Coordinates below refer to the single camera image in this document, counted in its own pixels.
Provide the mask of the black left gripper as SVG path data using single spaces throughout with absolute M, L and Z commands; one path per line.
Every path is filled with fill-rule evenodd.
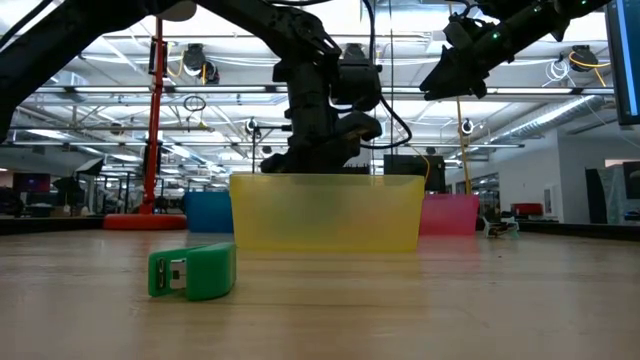
M 311 151 L 327 146 L 330 150 L 358 151 L 355 136 L 340 134 L 335 129 L 338 114 L 329 103 L 331 86 L 340 80 L 342 59 L 324 65 L 308 60 L 280 60 L 273 69 L 273 80 L 285 82 L 292 135 L 289 151 Z M 295 174 L 360 174 L 360 167 L 338 166 L 317 162 L 296 153 L 274 154 L 260 163 L 262 173 Z

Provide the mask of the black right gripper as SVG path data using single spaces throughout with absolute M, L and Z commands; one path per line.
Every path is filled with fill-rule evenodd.
M 419 89 L 427 101 L 467 95 L 482 98 L 490 71 L 512 61 L 516 52 L 513 32 L 506 24 L 461 28 L 452 50 L 441 52 Z

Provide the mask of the yellow translucent plastic bin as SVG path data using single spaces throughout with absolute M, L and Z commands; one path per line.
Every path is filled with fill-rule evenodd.
M 414 175 L 235 174 L 237 246 L 301 252 L 413 252 L 424 179 Z

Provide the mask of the black equipment box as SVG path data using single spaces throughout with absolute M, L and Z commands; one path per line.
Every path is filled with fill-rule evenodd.
M 424 190 L 445 193 L 445 162 L 442 156 L 385 155 L 385 175 L 415 175 L 425 180 Z

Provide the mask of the long ceiling light bar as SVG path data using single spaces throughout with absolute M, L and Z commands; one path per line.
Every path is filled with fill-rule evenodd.
M 113 94 L 143 94 L 150 93 L 149 86 L 43 86 L 36 90 L 36 93 L 56 94 L 56 93 L 113 93 Z M 168 86 L 164 93 L 286 93 L 285 86 L 257 85 L 257 86 Z M 383 87 L 384 94 L 394 92 L 401 95 L 423 95 L 418 88 L 414 87 Z M 612 87 L 488 87 L 488 95 L 613 95 L 615 89 Z

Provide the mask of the blue plastic bin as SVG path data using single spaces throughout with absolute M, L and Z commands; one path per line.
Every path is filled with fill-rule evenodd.
M 184 195 L 184 212 L 190 232 L 231 234 L 234 231 L 228 191 L 188 192 Z

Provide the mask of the pink plastic bin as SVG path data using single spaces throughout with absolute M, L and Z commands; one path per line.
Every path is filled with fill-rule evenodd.
M 479 199 L 475 195 L 427 195 L 422 203 L 419 235 L 474 235 L 478 209 Z

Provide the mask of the red case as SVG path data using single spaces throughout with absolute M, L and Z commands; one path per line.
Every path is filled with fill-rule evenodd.
M 513 203 L 511 212 L 517 217 L 543 216 L 544 209 L 540 203 Z

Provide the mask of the computer monitor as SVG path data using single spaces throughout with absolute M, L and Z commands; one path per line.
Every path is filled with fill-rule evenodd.
M 618 123 L 640 126 L 640 0 L 611 0 L 605 15 Z

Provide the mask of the red desk lamp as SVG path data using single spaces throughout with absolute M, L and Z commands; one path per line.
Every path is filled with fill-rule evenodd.
M 163 21 L 182 22 L 189 20 L 196 13 L 196 4 L 188 1 L 178 1 L 173 6 L 156 15 L 156 31 L 151 38 L 150 70 L 151 103 L 148 128 L 148 140 L 146 142 L 146 167 L 144 175 L 143 200 L 137 214 L 111 214 L 104 219 L 106 230 L 182 230 L 186 228 L 184 215 L 155 214 L 155 187 L 156 173 L 159 170 L 160 159 L 159 112 L 161 97 L 164 88 L 165 64 L 168 55 L 168 46 L 163 39 Z

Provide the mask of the black studio softbox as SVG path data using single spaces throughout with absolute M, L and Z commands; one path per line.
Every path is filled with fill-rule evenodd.
M 87 175 L 87 176 L 96 177 L 100 175 L 103 166 L 104 166 L 104 159 L 96 158 L 96 159 L 92 159 L 85 162 L 83 165 L 78 167 L 74 171 L 74 173 L 76 175 Z

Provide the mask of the silver ventilation duct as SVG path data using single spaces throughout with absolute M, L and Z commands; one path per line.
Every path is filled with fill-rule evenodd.
M 542 135 L 550 129 L 557 128 L 576 118 L 588 115 L 606 104 L 601 95 L 580 96 L 563 103 L 545 105 L 527 115 L 516 119 L 494 134 L 491 144 L 506 143 L 512 139 L 525 139 Z

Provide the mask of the black aluminium table frame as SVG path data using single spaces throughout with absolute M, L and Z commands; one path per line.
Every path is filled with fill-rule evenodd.
M 97 230 L 104 218 L 0 218 L 0 236 L 75 230 Z M 561 224 L 556 222 L 520 222 L 520 233 L 621 240 L 640 243 L 640 226 L 605 224 Z

